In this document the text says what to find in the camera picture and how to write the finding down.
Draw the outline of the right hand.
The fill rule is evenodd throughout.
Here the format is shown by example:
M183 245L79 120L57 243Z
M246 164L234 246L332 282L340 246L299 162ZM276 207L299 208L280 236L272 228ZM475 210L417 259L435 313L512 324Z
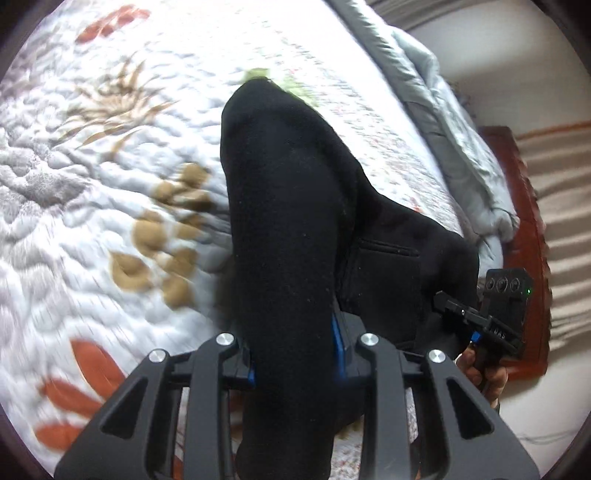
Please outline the right hand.
M500 397L508 383L509 375L504 366L490 367L481 373L476 367L476 352L473 348L467 348L455 360L456 366L467 376L483 394L490 406L498 410Z

